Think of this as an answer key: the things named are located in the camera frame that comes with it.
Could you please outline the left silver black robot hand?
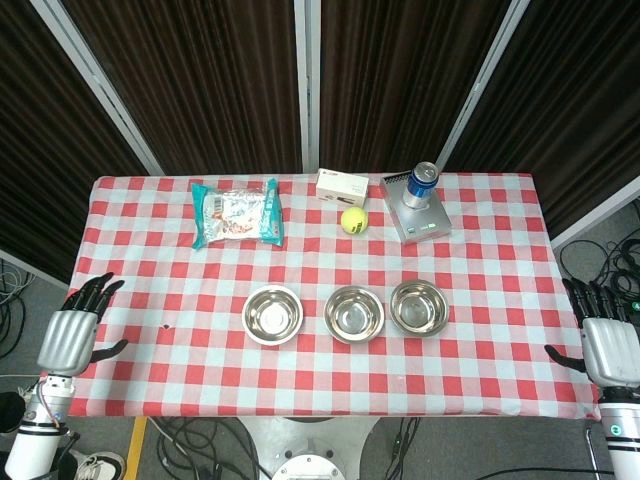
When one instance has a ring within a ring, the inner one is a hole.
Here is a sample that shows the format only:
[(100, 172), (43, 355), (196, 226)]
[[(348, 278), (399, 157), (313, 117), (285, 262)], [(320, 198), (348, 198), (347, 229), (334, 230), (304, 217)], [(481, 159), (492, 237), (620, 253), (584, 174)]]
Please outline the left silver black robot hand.
[(92, 363), (117, 356), (129, 344), (127, 339), (120, 339), (111, 347), (95, 349), (98, 326), (111, 298), (125, 283), (110, 282), (113, 276), (108, 272), (90, 279), (52, 314), (37, 359), (42, 371), (74, 377)]

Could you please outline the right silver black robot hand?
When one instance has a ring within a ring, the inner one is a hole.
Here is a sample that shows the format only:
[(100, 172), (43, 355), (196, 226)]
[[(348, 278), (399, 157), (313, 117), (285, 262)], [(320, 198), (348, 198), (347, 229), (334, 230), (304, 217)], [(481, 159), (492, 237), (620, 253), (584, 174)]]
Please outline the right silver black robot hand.
[(639, 322), (608, 287), (578, 279), (562, 281), (581, 334), (583, 356), (572, 358), (554, 346), (545, 351), (555, 363), (584, 373), (600, 388), (639, 387)]

